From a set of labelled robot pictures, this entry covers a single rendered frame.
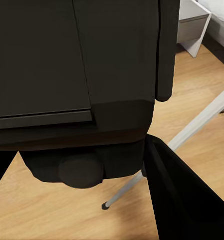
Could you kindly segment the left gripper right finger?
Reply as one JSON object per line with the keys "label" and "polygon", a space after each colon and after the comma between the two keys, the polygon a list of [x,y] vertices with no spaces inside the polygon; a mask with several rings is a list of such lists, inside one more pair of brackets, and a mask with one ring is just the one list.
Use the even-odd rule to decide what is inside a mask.
{"label": "left gripper right finger", "polygon": [[159,240],[224,240],[224,201],[150,134],[145,136],[144,165]]}

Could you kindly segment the camera tripod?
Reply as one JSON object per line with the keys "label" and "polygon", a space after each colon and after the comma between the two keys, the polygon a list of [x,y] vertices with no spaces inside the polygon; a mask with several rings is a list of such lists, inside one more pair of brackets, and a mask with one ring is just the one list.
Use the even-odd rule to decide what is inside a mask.
{"label": "camera tripod", "polygon": [[[219,113],[224,113],[224,91],[214,99],[195,119],[193,119],[178,135],[176,135],[167,146],[176,151],[181,145],[183,145],[189,138],[191,138],[196,132],[204,127],[209,121],[211,121]],[[119,197],[121,197],[126,191],[128,191],[133,185],[135,185],[140,179],[147,177],[145,165],[143,163],[142,171],[136,174],[127,184],[124,185],[109,201],[102,205],[103,210],[108,210],[109,207]]]}

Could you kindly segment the digital camera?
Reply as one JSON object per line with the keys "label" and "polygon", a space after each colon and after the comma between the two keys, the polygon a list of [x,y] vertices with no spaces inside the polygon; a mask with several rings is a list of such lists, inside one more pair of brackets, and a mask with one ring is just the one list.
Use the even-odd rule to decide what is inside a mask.
{"label": "digital camera", "polygon": [[172,96],[180,0],[0,0],[0,151],[86,189],[140,173]]}

